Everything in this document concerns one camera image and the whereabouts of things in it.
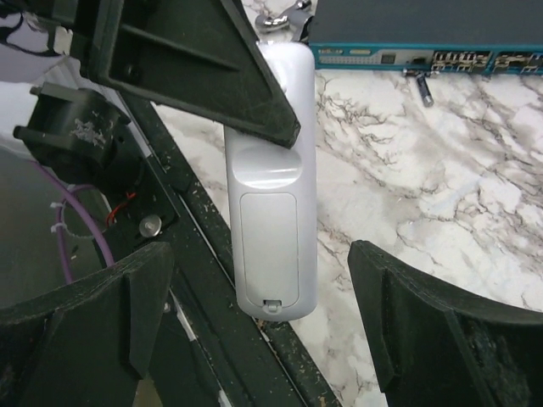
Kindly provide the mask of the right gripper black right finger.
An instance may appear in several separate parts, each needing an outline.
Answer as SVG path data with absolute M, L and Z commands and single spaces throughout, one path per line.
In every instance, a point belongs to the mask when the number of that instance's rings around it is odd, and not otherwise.
M 348 266 L 391 406 L 539 406 L 542 315 L 470 293 L 368 241 Z

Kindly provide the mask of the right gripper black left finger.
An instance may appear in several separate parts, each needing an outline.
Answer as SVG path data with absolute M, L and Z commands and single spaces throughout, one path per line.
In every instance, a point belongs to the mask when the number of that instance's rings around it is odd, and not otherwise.
M 130 406 L 174 266 L 167 243 L 1 311 L 3 406 Z

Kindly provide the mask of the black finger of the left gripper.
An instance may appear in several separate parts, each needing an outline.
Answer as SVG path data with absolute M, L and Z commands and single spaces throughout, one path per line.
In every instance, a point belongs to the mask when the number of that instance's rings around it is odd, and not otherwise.
M 300 123 L 238 1 L 102 1 L 91 81 L 291 148 Z

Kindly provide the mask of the white remote control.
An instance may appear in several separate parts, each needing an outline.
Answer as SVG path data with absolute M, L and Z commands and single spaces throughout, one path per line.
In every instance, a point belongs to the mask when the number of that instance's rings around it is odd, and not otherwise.
M 317 304 L 315 61 L 299 42 L 260 50 L 301 124 L 279 147 L 225 128 L 237 302 L 265 321 L 293 321 Z

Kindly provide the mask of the AAA battery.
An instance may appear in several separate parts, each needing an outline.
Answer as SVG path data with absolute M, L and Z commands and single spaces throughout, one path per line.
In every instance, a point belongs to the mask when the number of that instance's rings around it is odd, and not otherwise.
M 416 75 L 416 83 L 417 83 L 417 89 L 423 101 L 423 106 L 426 108 L 429 108 L 434 105 L 434 99 L 431 94 L 431 91 L 429 90 L 426 78 L 427 78 L 427 75 L 425 73 L 419 72 Z

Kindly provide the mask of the white battery cover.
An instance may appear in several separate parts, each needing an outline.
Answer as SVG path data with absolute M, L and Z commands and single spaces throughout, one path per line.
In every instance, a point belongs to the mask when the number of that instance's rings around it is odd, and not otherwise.
M 274 315 L 299 299 L 296 199 L 247 193 L 240 202 L 248 300 Z

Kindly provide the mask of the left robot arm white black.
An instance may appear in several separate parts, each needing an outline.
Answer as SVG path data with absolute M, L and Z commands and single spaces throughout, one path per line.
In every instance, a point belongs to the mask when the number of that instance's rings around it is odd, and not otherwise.
M 77 61 L 88 88 L 32 87 L 35 108 L 13 140 L 72 184 L 123 193 L 143 175 L 127 148 L 117 92 L 219 122 L 284 148 L 300 122 L 239 1 L 4 1 L 1 66 L 19 82 Z

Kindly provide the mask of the chrome metal fitting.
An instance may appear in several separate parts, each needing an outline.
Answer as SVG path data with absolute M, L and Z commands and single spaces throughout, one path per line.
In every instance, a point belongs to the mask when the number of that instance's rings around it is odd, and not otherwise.
M 255 18 L 255 28 L 260 33 L 291 30 L 294 42 L 307 42 L 314 15 L 311 13 L 311 0 L 295 1 L 277 16 L 259 14 Z

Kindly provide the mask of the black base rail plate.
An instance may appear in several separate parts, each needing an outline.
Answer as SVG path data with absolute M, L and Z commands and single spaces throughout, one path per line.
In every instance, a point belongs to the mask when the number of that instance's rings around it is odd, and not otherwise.
M 333 390 L 293 328 L 238 307 L 230 231 L 151 103 L 121 101 L 176 218 L 161 232 L 175 269 L 151 375 L 166 406 L 335 406 Z

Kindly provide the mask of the dark network switch blue front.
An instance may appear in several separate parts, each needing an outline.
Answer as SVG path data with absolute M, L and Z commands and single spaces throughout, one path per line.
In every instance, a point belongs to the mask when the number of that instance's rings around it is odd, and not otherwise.
M 320 69 L 542 73 L 542 3 L 320 1 L 309 46 Z

